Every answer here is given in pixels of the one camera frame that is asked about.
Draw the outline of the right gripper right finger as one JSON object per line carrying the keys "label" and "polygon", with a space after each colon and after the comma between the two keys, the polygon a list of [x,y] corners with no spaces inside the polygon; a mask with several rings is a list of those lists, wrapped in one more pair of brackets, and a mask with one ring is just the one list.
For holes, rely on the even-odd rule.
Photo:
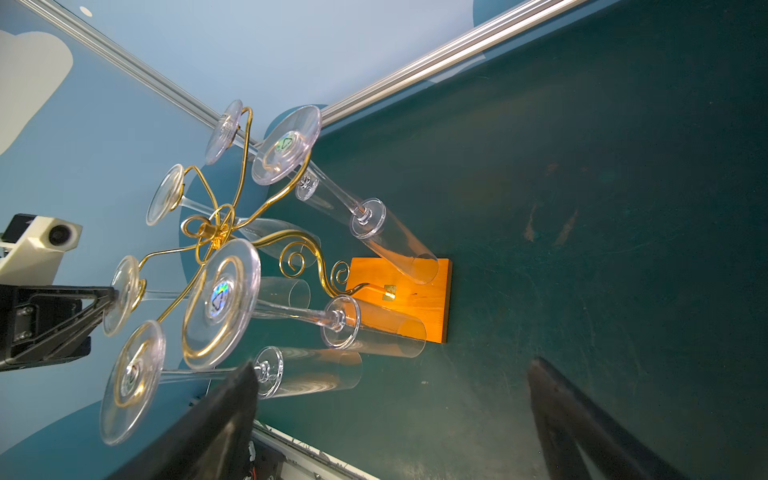
{"label": "right gripper right finger", "polygon": [[531,410],[549,477],[589,479],[587,455],[607,479],[683,479],[542,357],[527,380]]}

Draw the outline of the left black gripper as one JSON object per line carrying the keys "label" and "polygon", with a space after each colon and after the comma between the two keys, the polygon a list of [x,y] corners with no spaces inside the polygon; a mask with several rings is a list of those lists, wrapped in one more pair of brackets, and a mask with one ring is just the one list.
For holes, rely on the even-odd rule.
{"label": "left black gripper", "polygon": [[113,287],[1,286],[1,370],[87,356],[91,332],[117,300]]}

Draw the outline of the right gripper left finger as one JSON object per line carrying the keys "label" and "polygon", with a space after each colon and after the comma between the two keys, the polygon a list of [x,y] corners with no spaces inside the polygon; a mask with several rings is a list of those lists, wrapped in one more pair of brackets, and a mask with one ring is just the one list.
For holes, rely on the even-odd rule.
{"label": "right gripper left finger", "polygon": [[254,363],[229,373],[111,479],[243,479],[258,405]]}

